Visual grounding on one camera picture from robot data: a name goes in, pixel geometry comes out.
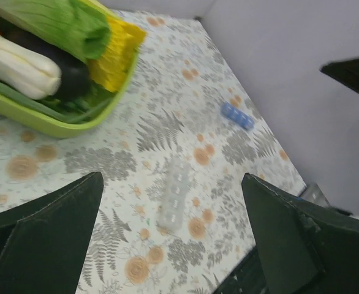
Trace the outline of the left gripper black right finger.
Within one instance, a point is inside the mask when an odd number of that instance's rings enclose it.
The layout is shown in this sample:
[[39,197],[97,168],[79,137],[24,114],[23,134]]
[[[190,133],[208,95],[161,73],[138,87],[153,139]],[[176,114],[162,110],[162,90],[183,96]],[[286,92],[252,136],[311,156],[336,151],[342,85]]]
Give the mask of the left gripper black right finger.
[[359,293],[359,220],[247,173],[246,210],[270,293]]

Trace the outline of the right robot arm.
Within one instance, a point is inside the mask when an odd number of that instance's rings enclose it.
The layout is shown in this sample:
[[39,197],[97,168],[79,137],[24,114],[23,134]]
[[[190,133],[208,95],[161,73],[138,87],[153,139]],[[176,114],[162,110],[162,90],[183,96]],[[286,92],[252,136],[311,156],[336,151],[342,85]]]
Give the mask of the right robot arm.
[[359,94],[359,58],[324,64],[320,72]]

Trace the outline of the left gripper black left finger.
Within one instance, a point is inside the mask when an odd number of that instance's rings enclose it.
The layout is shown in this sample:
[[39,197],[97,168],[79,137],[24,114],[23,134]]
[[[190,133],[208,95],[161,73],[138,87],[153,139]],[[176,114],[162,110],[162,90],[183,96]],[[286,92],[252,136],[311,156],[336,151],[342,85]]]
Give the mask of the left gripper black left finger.
[[75,293],[104,179],[92,172],[0,213],[0,293]]

